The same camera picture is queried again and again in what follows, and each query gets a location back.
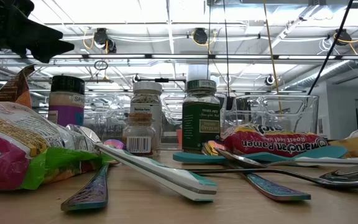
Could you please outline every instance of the white lid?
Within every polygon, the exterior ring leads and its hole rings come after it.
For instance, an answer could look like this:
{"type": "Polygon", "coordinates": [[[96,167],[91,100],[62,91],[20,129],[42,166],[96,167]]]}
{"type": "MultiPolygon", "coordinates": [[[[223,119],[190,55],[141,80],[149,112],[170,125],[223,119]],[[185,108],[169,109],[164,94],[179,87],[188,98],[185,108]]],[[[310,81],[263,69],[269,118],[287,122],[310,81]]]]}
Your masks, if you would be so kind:
{"type": "Polygon", "coordinates": [[[162,93],[162,85],[156,82],[135,82],[134,92],[142,90],[153,90],[162,93]]]}

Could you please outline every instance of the green label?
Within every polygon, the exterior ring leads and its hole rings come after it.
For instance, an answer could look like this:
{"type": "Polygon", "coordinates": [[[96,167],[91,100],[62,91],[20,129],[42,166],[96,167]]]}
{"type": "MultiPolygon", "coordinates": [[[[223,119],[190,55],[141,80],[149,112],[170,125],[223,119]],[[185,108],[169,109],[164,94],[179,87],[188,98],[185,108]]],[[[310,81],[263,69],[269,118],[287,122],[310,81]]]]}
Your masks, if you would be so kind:
{"type": "Polygon", "coordinates": [[[219,140],[220,117],[220,105],[202,102],[184,103],[183,150],[201,152],[204,142],[219,140]]]}

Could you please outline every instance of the glass jar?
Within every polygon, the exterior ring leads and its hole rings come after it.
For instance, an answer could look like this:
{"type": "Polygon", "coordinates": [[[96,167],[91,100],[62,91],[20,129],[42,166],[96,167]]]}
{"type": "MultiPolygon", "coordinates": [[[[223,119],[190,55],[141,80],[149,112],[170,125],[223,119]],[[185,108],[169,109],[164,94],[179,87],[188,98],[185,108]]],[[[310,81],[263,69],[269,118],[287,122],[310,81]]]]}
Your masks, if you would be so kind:
{"type": "Polygon", "coordinates": [[[122,133],[122,140],[127,151],[136,156],[157,156],[156,132],[152,127],[152,115],[130,113],[126,120],[127,127],[122,133]]]}
{"type": "Polygon", "coordinates": [[[188,96],[183,101],[182,150],[201,154],[203,143],[220,138],[220,100],[214,95],[212,80],[192,80],[186,83],[188,96]]]}
{"type": "Polygon", "coordinates": [[[162,85],[155,82],[134,83],[134,96],[131,99],[131,113],[152,114],[152,126],[156,132],[156,150],[160,150],[162,137],[162,105],[160,95],[162,85]]]}

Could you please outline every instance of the jar lid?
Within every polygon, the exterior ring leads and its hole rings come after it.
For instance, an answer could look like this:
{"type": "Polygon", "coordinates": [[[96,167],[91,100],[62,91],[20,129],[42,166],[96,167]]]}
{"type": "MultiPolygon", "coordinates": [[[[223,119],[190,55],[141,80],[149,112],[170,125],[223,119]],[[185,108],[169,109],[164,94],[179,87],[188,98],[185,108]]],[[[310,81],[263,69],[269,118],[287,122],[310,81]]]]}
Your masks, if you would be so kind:
{"type": "Polygon", "coordinates": [[[186,82],[186,91],[192,90],[216,91],[216,82],[212,80],[192,80],[186,82]]]}
{"type": "Polygon", "coordinates": [[[85,81],[67,75],[55,75],[52,78],[51,92],[55,91],[69,91],[77,94],[85,94],[85,81]]]}
{"type": "Polygon", "coordinates": [[[156,82],[136,82],[134,83],[134,92],[142,90],[153,90],[162,93],[162,85],[156,82]]]}

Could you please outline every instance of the utensil handle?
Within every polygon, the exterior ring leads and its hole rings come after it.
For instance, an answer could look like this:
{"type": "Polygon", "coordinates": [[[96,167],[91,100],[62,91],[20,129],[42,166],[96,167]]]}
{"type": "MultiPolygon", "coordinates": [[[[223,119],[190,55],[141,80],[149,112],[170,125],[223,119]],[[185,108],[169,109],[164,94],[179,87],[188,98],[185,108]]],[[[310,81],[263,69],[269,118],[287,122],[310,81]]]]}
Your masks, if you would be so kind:
{"type": "Polygon", "coordinates": [[[278,185],[256,174],[241,174],[241,176],[245,177],[250,185],[260,193],[276,201],[299,201],[311,199],[310,194],[278,185]]]}
{"type": "Polygon", "coordinates": [[[309,157],[299,157],[291,161],[271,162],[268,164],[268,166],[277,166],[277,165],[294,164],[294,163],[311,164],[314,166],[337,166],[337,165],[353,166],[353,165],[358,165],[358,158],[335,159],[330,157],[322,157],[319,159],[315,159],[309,157]]]}
{"type": "Polygon", "coordinates": [[[301,174],[297,174],[294,172],[290,172],[290,171],[286,171],[286,170],[279,170],[279,169],[210,169],[210,170],[197,170],[197,169],[190,169],[187,170],[190,172],[193,172],[195,174],[238,174],[238,173],[243,173],[243,174],[251,174],[251,173],[266,173],[266,172],[270,172],[270,173],[276,173],[276,174],[284,174],[284,175],[289,175],[292,177],[296,177],[299,179],[303,179],[303,180],[307,180],[316,184],[320,184],[320,182],[318,182],[317,180],[315,180],[314,178],[311,177],[307,177],[301,174]]]}
{"type": "Polygon", "coordinates": [[[108,167],[108,163],[103,165],[91,181],[60,205],[60,209],[69,211],[105,207],[109,201],[107,188],[108,167]]]}

